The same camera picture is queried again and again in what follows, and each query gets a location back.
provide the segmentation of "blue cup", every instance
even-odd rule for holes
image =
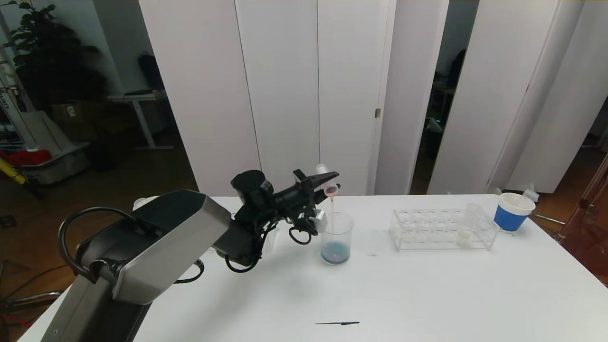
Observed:
[[[494,214],[494,222],[496,222],[504,231],[517,231],[526,217],[528,217],[535,208],[536,204],[528,197],[505,192],[500,195],[498,207]]]

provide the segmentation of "black bag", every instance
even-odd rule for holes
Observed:
[[[139,67],[142,69],[143,76],[146,78],[148,87],[156,90],[164,90],[165,85],[162,83],[161,72],[158,70],[156,58],[148,52],[142,53],[137,59]]]

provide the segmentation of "glass beaker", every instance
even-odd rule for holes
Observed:
[[[327,213],[327,229],[321,236],[321,257],[330,265],[342,265],[350,257],[354,220],[343,212]]]

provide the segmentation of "blue liquid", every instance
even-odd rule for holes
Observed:
[[[321,247],[321,257],[327,263],[340,265],[350,257],[350,248],[344,243],[328,242]]]

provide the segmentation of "yellow object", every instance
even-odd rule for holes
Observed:
[[[17,183],[23,185],[26,182],[26,179],[19,173],[17,170],[13,169],[13,167],[7,163],[6,160],[0,157],[0,171],[4,172],[9,178],[16,181]]]

